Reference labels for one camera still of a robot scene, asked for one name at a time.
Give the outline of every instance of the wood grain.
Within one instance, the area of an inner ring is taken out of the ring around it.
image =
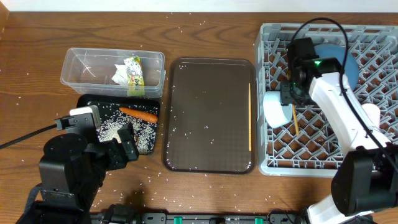
[[[2,38],[2,34],[4,33],[4,26],[6,26],[9,13],[10,12],[8,9],[0,1],[0,40]]]
[[[253,63],[262,23],[319,16],[342,24],[398,26],[397,14],[12,12],[0,41],[1,142],[49,125],[76,106],[79,95],[60,83],[70,47],[160,51],[168,73],[175,59],[186,56]],[[167,92],[165,87],[160,104],[166,105]],[[164,111],[162,107],[160,123]],[[142,212],[265,214],[274,208],[299,210],[330,193],[331,179],[266,177],[257,169],[248,175],[207,177],[170,172],[160,162],[162,131],[152,155],[108,173],[92,211],[131,203]],[[43,145],[56,134],[49,131],[0,151],[0,223],[14,223],[22,214],[29,190],[40,182]],[[374,216],[378,223],[396,223],[396,212]]]

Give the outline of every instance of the food package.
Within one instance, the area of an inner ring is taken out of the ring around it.
[[[144,77],[141,60],[138,56],[124,59],[124,65],[115,65],[116,73],[112,80],[121,86],[128,86],[127,96],[144,96]]]

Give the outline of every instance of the white cup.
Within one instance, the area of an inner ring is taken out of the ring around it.
[[[264,115],[272,128],[279,128],[292,120],[293,106],[280,104],[280,91],[267,91],[264,94]]]

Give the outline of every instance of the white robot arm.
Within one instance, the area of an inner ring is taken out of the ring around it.
[[[367,136],[365,130],[347,105],[346,100],[341,95],[339,76],[338,72],[333,72],[323,74],[320,78],[314,77],[310,85],[309,94],[311,99],[317,103],[328,118],[344,156],[348,152],[355,150],[358,146],[363,146],[365,149],[377,148],[377,145]],[[376,139],[385,147],[386,143],[390,142],[390,140],[369,119],[359,101],[355,98],[353,91],[349,88],[346,75],[343,76],[343,83],[344,88],[347,89],[346,94],[355,107],[355,110],[373,131]],[[310,206],[307,213],[311,224],[344,223],[353,218],[353,216],[346,217],[339,212],[331,195],[327,196],[321,202]],[[367,215],[369,213],[372,213],[372,211],[361,212],[358,215]]]

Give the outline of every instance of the black cable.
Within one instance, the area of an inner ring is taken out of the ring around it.
[[[294,224],[294,222],[290,219],[289,215],[287,214],[287,212],[284,210],[286,217],[289,219],[289,221]]]
[[[394,160],[392,160],[391,156],[388,154],[388,152],[384,149],[383,145],[376,139],[376,137],[374,137],[372,131],[366,126],[365,122],[362,120],[362,118],[359,116],[358,112],[356,112],[354,106],[352,105],[352,103],[350,102],[347,94],[346,94],[346,90],[344,89],[343,86],[343,75],[344,75],[344,68],[346,66],[346,61],[347,61],[347,56],[348,56],[348,37],[347,37],[347,33],[344,30],[344,28],[336,21],[334,21],[333,19],[330,18],[326,18],[326,17],[318,17],[318,18],[314,18],[314,19],[310,19],[309,21],[307,21],[306,23],[304,23],[303,25],[300,26],[300,28],[298,28],[298,30],[296,31],[296,33],[293,35],[292,40],[294,40],[294,38],[296,37],[296,35],[298,34],[298,32],[307,24],[313,22],[313,21],[329,21],[333,24],[335,24],[336,26],[339,27],[339,29],[342,31],[344,38],[345,38],[345,42],[346,42],[346,48],[345,48],[345,52],[344,52],[344,59],[343,59],[343,64],[341,66],[341,70],[340,70],[340,76],[339,76],[339,84],[340,84],[340,89],[341,89],[341,94],[343,95],[344,99],[346,100],[349,108],[351,109],[351,111],[353,112],[353,114],[355,115],[356,119],[358,120],[358,122],[361,124],[361,126],[363,127],[363,129],[365,130],[366,134],[373,140],[373,142],[378,146],[378,148],[382,151],[382,153],[386,156],[387,160],[389,161],[389,163],[391,164],[391,166],[394,168],[394,170],[398,173],[398,167],[396,166]]]
[[[270,215],[271,213],[273,213],[274,211],[281,211],[281,212],[284,212],[285,215],[286,215],[286,217],[289,219],[289,222],[291,222],[292,224],[294,224],[294,222],[290,219],[290,217],[289,217],[289,215],[287,214],[287,212],[286,212],[285,210],[282,210],[282,209],[279,209],[279,208],[271,210],[271,211],[267,214],[267,220],[266,220],[266,221],[270,221],[270,220],[269,220],[269,215]]]
[[[40,134],[40,133],[42,133],[42,132],[44,132],[44,131],[48,131],[48,130],[53,129],[53,128],[56,128],[56,127],[57,127],[57,125],[56,125],[56,124],[53,124],[53,125],[47,126],[47,127],[45,127],[45,128],[39,129],[39,130],[34,131],[34,132],[30,133],[30,134],[27,134],[27,135],[25,135],[25,136],[19,137],[19,138],[17,138],[17,139],[14,139],[14,140],[12,140],[12,141],[9,141],[9,142],[7,142],[7,143],[4,143],[4,144],[0,145],[0,149],[4,149],[5,147],[11,146],[11,145],[13,145],[13,144],[15,144],[15,143],[19,143],[20,141],[23,141],[23,140],[25,140],[25,139],[28,139],[28,138],[30,138],[30,137],[35,136],[36,134]]]

